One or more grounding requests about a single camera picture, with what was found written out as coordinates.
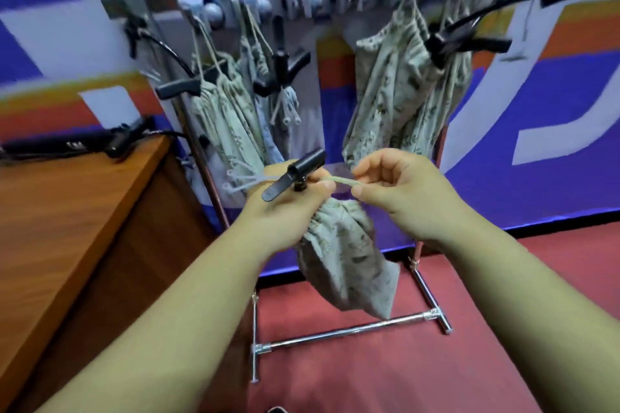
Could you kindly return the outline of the person's left hand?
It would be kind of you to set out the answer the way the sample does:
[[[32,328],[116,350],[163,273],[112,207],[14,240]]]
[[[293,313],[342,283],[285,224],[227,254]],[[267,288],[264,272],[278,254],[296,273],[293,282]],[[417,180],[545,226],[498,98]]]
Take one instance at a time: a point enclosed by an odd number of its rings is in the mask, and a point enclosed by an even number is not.
[[[329,171],[321,167],[309,176],[308,182],[329,180],[330,176]],[[301,240],[314,214],[326,200],[305,201],[305,191],[289,189],[274,201],[264,202],[261,194],[269,186],[270,182],[263,182],[248,192],[243,211],[234,225],[241,229],[250,244],[272,256]]]

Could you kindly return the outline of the person's right hand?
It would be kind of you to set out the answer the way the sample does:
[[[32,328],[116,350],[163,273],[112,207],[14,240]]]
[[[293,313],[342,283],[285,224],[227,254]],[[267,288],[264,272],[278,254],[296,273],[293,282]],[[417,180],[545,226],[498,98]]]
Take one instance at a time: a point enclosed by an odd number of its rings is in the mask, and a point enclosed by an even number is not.
[[[352,169],[359,184],[385,187],[385,205],[371,205],[414,240],[449,249],[463,229],[469,206],[427,157],[384,148],[362,158]]]

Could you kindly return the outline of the person's right forearm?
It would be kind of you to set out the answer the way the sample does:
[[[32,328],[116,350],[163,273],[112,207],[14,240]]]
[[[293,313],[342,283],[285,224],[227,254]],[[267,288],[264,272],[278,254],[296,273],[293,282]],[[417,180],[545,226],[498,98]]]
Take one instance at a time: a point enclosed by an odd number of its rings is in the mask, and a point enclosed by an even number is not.
[[[450,260],[544,413],[620,413],[620,320],[488,221],[423,239]]]

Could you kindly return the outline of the person's left forearm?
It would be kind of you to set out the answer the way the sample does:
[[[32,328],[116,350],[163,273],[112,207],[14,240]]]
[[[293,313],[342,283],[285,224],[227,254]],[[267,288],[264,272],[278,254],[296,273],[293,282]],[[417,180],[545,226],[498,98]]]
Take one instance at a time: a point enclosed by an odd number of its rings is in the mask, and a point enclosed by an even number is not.
[[[235,224],[35,413],[196,413],[262,267],[298,240]]]

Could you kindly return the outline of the brown wooden desk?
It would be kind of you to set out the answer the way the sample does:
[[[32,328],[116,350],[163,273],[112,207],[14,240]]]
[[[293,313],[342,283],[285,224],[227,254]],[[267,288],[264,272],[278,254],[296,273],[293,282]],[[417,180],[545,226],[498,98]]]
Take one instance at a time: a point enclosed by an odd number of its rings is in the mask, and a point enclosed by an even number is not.
[[[171,140],[0,167],[0,413],[33,413],[216,239]]]

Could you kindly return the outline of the pale blue drawstring cloth bag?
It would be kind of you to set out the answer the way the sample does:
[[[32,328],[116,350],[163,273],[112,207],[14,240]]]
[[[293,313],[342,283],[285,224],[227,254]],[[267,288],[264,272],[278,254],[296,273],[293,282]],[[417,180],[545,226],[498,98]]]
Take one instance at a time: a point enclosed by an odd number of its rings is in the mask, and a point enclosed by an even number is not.
[[[257,116],[259,144],[265,149],[266,165],[280,163],[291,159],[291,129],[301,123],[295,90],[276,77],[278,57],[288,54],[283,21],[272,22],[273,49],[260,28],[258,10],[246,0],[237,0],[237,15],[241,28],[238,66]]]

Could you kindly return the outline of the large floral drawstring cloth bag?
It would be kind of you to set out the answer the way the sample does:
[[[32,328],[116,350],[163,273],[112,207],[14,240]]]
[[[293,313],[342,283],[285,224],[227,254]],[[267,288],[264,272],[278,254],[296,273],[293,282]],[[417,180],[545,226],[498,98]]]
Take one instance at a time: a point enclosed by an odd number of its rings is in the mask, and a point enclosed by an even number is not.
[[[473,54],[456,52],[438,66],[425,45],[432,33],[417,2],[399,2],[387,25],[356,43],[357,105],[342,145],[349,170],[383,148],[430,158],[470,87]]]

